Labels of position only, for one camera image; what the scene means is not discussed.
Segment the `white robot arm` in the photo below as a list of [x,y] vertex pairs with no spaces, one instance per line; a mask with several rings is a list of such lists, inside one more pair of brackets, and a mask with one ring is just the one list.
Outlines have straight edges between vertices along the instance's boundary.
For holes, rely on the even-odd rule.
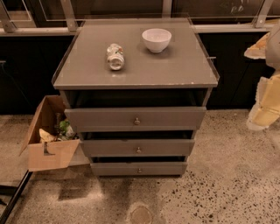
[[265,130],[280,117],[280,22],[249,47],[244,56],[264,59],[274,69],[270,78],[261,77],[256,88],[255,104],[248,114],[249,130]]

